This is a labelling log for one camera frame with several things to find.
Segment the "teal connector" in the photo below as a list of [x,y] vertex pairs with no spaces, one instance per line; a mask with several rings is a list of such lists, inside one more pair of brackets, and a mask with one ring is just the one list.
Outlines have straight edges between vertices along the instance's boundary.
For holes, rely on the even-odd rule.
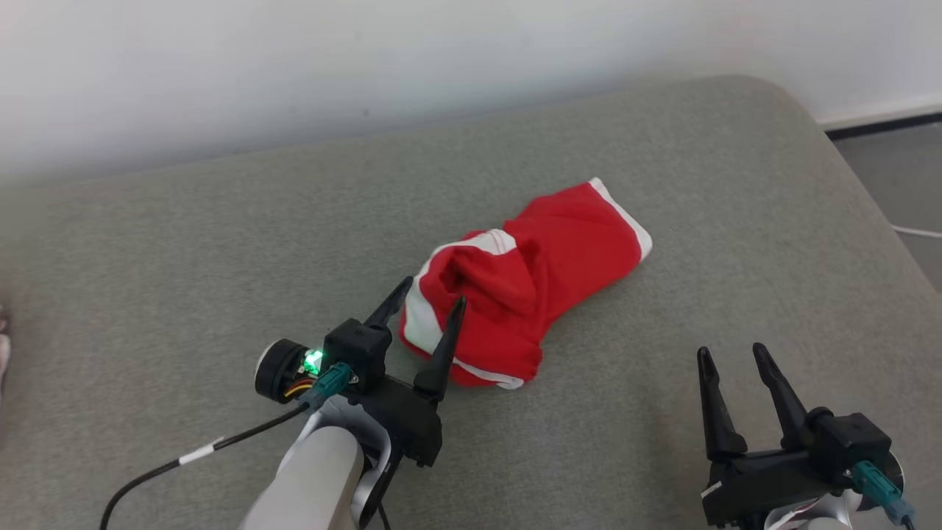
[[902,499],[902,491],[866,460],[853,465],[851,480],[864,495],[883,507],[893,524],[902,526],[905,520],[912,522],[916,517],[916,510]]
[[352,374],[353,370],[347,363],[335,362],[328,371],[317,378],[311,390],[329,398],[339,394],[350,384]]

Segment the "orange wire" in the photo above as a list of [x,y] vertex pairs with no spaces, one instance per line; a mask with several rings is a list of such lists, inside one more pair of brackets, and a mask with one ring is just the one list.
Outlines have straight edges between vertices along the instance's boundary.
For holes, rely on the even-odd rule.
[[303,378],[303,379],[299,379],[299,380],[295,381],[295,383],[294,383],[291,387],[289,387],[288,390],[286,390],[286,391],[284,392],[284,397],[288,397],[289,395],[291,395],[291,394],[297,392],[298,390],[301,390],[302,387],[303,387],[303,389],[309,389],[309,388],[311,388],[313,385],[314,385],[314,379],[312,379],[312,378],[310,378],[310,377],[305,377],[305,378]]

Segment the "red cloth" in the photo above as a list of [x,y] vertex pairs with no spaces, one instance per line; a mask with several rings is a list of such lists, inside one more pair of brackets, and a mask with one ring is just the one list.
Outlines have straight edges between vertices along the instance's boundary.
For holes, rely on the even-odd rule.
[[536,376],[549,326],[628,275],[650,250],[650,236],[598,179],[539,197],[503,230],[471,232],[435,249],[406,297],[399,335],[428,355],[463,295],[452,378],[518,388]]

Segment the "white cable label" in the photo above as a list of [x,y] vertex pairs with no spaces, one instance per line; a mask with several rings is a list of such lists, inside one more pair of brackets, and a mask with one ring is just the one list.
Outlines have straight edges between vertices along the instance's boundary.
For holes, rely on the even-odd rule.
[[192,453],[188,453],[186,455],[180,456],[180,459],[178,460],[180,462],[180,465],[182,466],[184,464],[188,464],[192,462],[193,460],[198,460],[200,458],[203,458],[206,455],[212,455],[213,452],[216,451],[215,449],[213,449],[213,446],[216,445],[222,439],[223,438],[214,439],[212,443],[204,445],[203,447],[197,449],[196,451]]
[[700,493],[700,498],[701,498],[701,499],[705,498],[705,497],[706,497],[707,495],[709,495],[710,493],[712,493],[712,492],[716,491],[717,489],[719,489],[720,486],[722,486],[722,485],[723,485],[723,481],[717,481],[717,483],[714,484],[713,486],[710,486],[709,488],[704,489],[703,492]]

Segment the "black cable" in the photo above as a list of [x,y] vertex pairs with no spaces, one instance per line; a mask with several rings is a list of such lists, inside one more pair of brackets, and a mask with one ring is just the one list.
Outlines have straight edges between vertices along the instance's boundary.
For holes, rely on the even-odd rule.
[[[221,439],[220,441],[213,444],[213,452],[229,447],[230,445],[234,443],[239,443],[243,439],[251,438],[257,435],[258,433],[269,430],[271,427],[287,422],[288,420],[301,414],[304,410],[307,409],[307,407],[308,407],[308,404],[302,403],[300,404],[300,406],[293,409],[291,412],[288,412],[287,414],[279,416],[278,418],[275,418],[274,420],[270,422],[262,423],[261,425],[258,425],[257,427],[253,427],[249,429],[248,431],[245,431],[244,433],[239,433],[235,436],[232,436],[226,439]],[[141,484],[147,482],[148,480],[151,480],[152,478],[158,475],[164,474],[165,472],[168,472],[172,469],[176,469],[179,467],[180,467],[180,459],[177,458],[176,460],[173,460],[172,462],[167,462],[166,464],[160,466],[159,468],[155,470],[150,470],[144,473],[143,475],[139,476],[138,478],[132,480],[131,482],[128,482],[127,484],[125,484],[121,489],[118,490],[117,493],[114,494],[114,497],[111,497],[111,500],[108,501],[108,505],[105,506],[105,513],[102,514],[102,523],[99,525],[100,530],[107,530],[108,520],[111,519],[111,512],[114,511],[115,506],[118,504],[118,501],[120,501],[121,498],[124,495],[126,495],[128,491],[140,486]]]
[[382,519],[383,530],[392,530],[389,527],[389,519],[386,518],[386,510],[382,509],[382,503],[380,503],[380,519]]

